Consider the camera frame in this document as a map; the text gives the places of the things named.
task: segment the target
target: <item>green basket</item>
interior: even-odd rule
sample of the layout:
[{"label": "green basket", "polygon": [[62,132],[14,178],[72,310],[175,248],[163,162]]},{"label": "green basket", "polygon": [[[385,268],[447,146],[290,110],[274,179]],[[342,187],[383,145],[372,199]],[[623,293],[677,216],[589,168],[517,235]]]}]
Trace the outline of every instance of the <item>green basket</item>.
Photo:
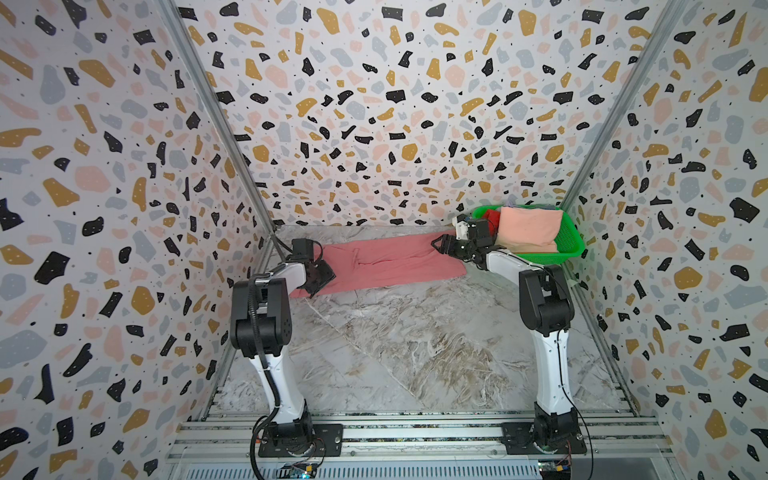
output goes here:
[{"label": "green basket", "polygon": [[[477,207],[472,211],[472,218],[482,218],[489,209],[496,209],[502,205],[484,205]],[[518,205],[520,208],[537,208],[538,205]],[[560,231],[554,238],[558,245],[559,253],[516,253],[516,255],[525,258],[529,262],[539,263],[541,265],[560,264],[571,257],[578,257],[584,251],[584,241],[578,234],[573,220],[567,213],[563,212],[563,220],[560,223]]]}]

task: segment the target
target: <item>peach cloth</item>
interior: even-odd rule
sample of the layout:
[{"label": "peach cloth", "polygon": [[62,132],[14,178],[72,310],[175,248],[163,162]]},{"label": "peach cloth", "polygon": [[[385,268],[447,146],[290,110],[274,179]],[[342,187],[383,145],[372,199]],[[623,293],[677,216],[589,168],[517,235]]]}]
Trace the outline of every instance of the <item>peach cloth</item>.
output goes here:
[{"label": "peach cloth", "polygon": [[514,253],[557,253],[562,220],[563,210],[502,207],[496,245]]},{"label": "peach cloth", "polygon": [[[443,232],[454,234],[455,231]],[[443,233],[424,233],[404,237],[357,240],[338,245],[324,245],[323,259],[336,278],[318,295],[362,290],[378,286],[447,280],[466,275],[464,263],[443,255],[431,242]],[[320,248],[315,247],[315,255]],[[306,290],[294,290],[291,297],[309,296]]]}]

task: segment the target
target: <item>white arm segment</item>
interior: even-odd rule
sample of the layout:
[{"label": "white arm segment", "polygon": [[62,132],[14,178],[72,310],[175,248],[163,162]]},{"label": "white arm segment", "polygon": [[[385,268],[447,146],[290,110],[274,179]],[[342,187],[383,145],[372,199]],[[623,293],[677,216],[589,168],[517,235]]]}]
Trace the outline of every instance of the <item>white arm segment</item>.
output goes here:
[{"label": "white arm segment", "polygon": [[[535,264],[507,253],[507,250],[497,250],[485,257],[488,270],[503,276],[505,279],[519,284],[518,274],[523,270],[533,270]],[[544,336],[536,330],[530,330],[533,336],[533,344],[536,352],[536,365],[538,367],[538,394],[536,402],[546,413],[567,413],[571,411],[571,404],[565,398],[560,383],[560,371],[562,370],[563,383],[568,398],[571,398],[571,387],[568,381],[568,332],[558,334],[550,333]],[[560,349],[560,363],[558,365],[558,348]]]},{"label": "white arm segment", "polygon": [[[289,295],[306,282],[306,270],[301,263],[281,263],[270,274],[270,279],[286,279]],[[280,410],[278,410],[273,422],[291,423],[294,419],[300,419],[304,410],[304,395],[299,392],[299,385],[296,383],[296,377],[293,374],[294,365],[288,355],[288,348],[283,348],[280,356],[267,353],[266,361],[270,365],[272,378],[275,381],[277,392],[280,394]],[[275,395],[266,381],[261,361],[257,356],[254,359],[250,359],[250,363],[259,373],[261,385],[264,387],[264,393],[266,393],[266,399],[270,404],[271,411],[275,408]]]}]

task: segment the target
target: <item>marble surface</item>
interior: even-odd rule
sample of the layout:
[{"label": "marble surface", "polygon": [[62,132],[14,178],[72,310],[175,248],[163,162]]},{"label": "marble surface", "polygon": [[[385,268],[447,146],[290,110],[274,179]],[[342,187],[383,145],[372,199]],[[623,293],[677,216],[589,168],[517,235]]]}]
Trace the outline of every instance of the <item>marble surface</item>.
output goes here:
[{"label": "marble surface", "polygon": [[[442,232],[445,227],[281,227],[321,243]],[[276,254],[272,260],[275,264]],[[467,265],[467,275],[291,299],[288,347],[314,412],[531,410],[538,380],[515,284]],[[571,392],[580,409],[622,401],[578,312],[568,341]],[[265,412],[259,378],[239,353],[217,410]]]}]

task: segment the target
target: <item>patterned wall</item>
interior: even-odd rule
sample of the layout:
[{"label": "patterned wall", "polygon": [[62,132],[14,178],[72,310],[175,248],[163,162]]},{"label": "patterned wall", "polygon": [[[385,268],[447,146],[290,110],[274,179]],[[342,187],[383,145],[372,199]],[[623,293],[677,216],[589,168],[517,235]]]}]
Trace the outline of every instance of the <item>patterned wall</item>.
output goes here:
[{"label": "patterned wall", "polygon": [[180,0],[280,223],[563,198],[661,0]]},{"label": "patterned wall", "polygon": [[581,286],[690,478],[768,478],[768,3],[689,2],[571,215]]},{"label": "patterned wall", "polygon": [[159,478],[260,247],[152,10],[0,3],[0,477]]}]

